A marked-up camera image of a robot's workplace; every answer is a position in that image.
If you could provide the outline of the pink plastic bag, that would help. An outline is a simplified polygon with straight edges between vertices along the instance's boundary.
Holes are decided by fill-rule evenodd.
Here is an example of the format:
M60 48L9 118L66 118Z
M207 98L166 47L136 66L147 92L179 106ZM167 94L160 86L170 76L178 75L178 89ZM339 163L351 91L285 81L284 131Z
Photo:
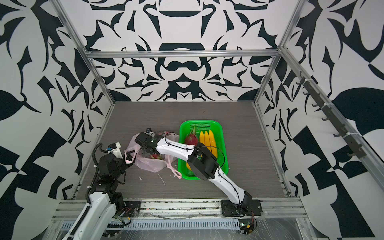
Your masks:
M177 160L176 157L171 155L161 155L163 160L152 159L150 156L141 156L140 146L135 143L135 139L138 134L134 135L127 147L124 151L125 154L135 159L135 165L142 170L146 170L149 172L157 173L167 167L172 171L172 173L178 178L182 178L182 174L177 171L173 165L173 162Z

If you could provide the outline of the pink dragon fruit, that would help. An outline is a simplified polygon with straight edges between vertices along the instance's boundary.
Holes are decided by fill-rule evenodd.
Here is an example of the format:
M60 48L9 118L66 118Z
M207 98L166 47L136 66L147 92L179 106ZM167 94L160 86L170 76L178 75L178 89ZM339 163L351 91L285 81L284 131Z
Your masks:
M152 159L163 160L162 156L161 156L161 155L158 155L158 154L152 154L152 155L150 155L150 157L151 157Z
M196 135L196 127L194 126L191 132L186 136L185 142L186 145L197 145L199 143L199 139Z

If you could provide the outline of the yellow banana bunch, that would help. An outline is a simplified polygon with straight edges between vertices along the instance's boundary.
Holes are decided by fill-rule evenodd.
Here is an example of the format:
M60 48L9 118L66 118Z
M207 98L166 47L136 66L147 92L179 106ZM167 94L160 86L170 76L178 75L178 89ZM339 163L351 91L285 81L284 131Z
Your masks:
M199 136L200 143L204 144L207 149L217 158L218 157L218 150L217 150L217 144L215 140L214 133L212 130L209 131L201 131Z

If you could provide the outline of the green plastic basket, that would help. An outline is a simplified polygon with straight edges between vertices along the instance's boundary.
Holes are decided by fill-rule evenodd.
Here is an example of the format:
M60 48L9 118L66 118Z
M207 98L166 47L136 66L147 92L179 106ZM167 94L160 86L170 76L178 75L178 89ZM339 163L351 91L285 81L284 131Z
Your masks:
M187 135L189 135L194 128L196 129L196 136L198 139L200 139L199 137L201 132L213 132L216 146L218 147L218 163L220 166L222 166L223 172L227 175L229 172L229 163L227 158L223 128L220 123L212 120L185 121L180 125L179 128L179 142L183 144Z

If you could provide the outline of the orange yellow fruit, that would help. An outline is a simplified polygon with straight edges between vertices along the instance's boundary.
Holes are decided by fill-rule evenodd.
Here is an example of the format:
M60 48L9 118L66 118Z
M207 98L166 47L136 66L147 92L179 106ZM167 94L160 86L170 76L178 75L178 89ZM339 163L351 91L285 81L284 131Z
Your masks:
M190 165L188 163L186 163L186 166L187 166L189 171L192 171L192 169L191 169L191 167L190 167Z

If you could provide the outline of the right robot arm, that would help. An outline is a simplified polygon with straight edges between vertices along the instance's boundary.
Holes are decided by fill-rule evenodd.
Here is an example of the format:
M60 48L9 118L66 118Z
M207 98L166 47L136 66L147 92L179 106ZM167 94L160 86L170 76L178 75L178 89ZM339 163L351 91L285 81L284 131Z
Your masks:
M252 196L223 172L217 158L204 144L186 145L168 140L162 135L150 136L147 133L139 133L135 142L147 153L170 155L185 161L196 177L212 182L244 213L251 207Z

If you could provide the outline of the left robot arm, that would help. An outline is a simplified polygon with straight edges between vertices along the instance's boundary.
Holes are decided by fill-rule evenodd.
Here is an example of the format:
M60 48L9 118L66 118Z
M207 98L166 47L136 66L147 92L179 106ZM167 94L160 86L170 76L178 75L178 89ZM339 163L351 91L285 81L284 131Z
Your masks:
M64 240L99 240L105 235L112 217L126 206L117 187L126 183L119 181L119 178L125 177L127 169L134 163L130 154L118 158L108 153L100 158L86 191L87 203Z

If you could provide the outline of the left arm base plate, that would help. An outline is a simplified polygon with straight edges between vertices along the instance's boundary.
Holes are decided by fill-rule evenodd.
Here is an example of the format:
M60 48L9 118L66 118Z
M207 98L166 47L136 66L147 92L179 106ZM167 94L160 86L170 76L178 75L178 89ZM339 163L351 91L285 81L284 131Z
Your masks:
M141 201L124 201L117 207L116 215L122 218L135 217L141 212Z

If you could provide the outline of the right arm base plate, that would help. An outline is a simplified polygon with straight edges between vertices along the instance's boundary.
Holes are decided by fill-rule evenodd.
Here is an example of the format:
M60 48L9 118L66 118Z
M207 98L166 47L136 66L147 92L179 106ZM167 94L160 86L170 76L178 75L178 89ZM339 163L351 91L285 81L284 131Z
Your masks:
M221 210L224 217L261 216L263 209L260 200L251 200L248 207L242 208L230 200L221 200Z

